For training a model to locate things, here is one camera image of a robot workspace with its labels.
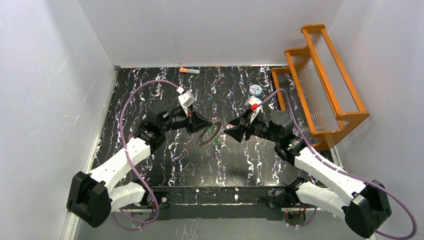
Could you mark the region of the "round metal key organizer disc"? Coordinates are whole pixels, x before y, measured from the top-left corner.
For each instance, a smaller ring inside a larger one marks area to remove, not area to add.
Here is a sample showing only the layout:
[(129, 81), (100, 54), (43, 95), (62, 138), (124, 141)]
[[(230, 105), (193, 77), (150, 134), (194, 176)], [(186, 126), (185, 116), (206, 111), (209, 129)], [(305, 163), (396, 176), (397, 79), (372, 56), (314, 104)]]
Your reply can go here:
[(213, 145), (218, 139), (222, 129), (222, 122), (215, 121), (211, 126), (205, 128), (196, 140), (196, 146), (198, 148), (207, 148), (209, 145)]

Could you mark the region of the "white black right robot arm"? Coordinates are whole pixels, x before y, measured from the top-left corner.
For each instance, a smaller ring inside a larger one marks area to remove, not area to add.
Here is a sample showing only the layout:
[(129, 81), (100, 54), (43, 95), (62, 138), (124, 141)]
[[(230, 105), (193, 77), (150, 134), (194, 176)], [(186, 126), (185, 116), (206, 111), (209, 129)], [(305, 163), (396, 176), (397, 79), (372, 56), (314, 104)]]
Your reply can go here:
[(364, 183), (348, 176), (342, 168), (320, 155), (293, 133), (294, 122), (286, 111), (276, 110), (269, 122), (248, 109), (229, 122), (224, 132), (238, 142), (256, 136), (275, 143), (277, 155), (290, 165), (308, 172), (325, 187), (298, 178), (286, 187), (286, 196), (296, 203), (314, 205), (345, 221), (362, 238), (370, 238), (391, 216), (384, 185), (377, 180)]

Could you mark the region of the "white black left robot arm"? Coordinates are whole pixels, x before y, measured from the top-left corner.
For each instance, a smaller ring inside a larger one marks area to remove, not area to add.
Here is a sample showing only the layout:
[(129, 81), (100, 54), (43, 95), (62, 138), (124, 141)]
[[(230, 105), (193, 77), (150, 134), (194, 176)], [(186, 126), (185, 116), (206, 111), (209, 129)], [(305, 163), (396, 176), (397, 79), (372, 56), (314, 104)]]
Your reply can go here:
[(186, 129), (196, 133), (212, 126), (212, 121), (191, 105), (169, 108), (157, 102), (148, 110), (127, 142), (127, 148), (95, 169), (79, 171), (72, 180), (66, 208), (92, 228), (102, 225), (109, 214), (130, 204), (141, 203), (147, 191), (140, 181), (117, 187), (117, 183), (141, 161), (149, 158), (165, 141), (165, 133)]

